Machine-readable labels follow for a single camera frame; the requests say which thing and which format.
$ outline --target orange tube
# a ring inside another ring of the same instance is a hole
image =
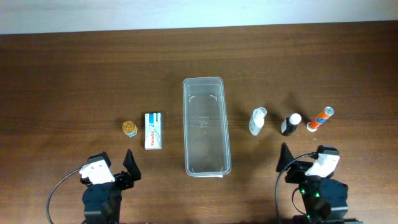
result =
[[[335,111],[330,106],[327,106],[314,120],[307,124],[307,129],[311,132],[316,131],[328,118],[330,118]]]

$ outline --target brown tabletop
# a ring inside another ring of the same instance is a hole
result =
[[[398,22],[302,24],[0,36],[0,222],[46,223],[54,185],[106,151],[113,173],[133,151],[142,180],[123,191],[121,223],[239,223],[275,218],[280,146],[294,156],[335,146],[334,179],[349,186],[346,218],[398,220]],[[185,172],[182,82],[224,80],[232,171]],[[268,110],[258,136],[254,108]],[[290,137],[292,113],[335,115],[315,133]],[[163,115],[163,149],[144,149],[144,113]],[[138,126],[129,138],[123,121]],[[292,218],[294,184],[281,182]],[[84,220],[76,174],[55,192],[54,223]],[[300,195],[295,203],[303,210]]]

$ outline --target black bottle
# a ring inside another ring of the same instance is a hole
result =
[[[297,113],[292,114],[282,122],[280,130],[284,136],[290,136],[297,128],[297,125],[301,121],[301,116]]]

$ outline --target white wall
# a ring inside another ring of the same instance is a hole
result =
[[[398,0],[0,0],[0,34],[398,19]]]

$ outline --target white bottle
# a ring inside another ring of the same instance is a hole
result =
[[[249,130],[252,135],[256,136],[259,134],[261,128],[264,125],[264,118],[267,115],[265,108],[257,108],[253,111],[253,114],[249,122]]]

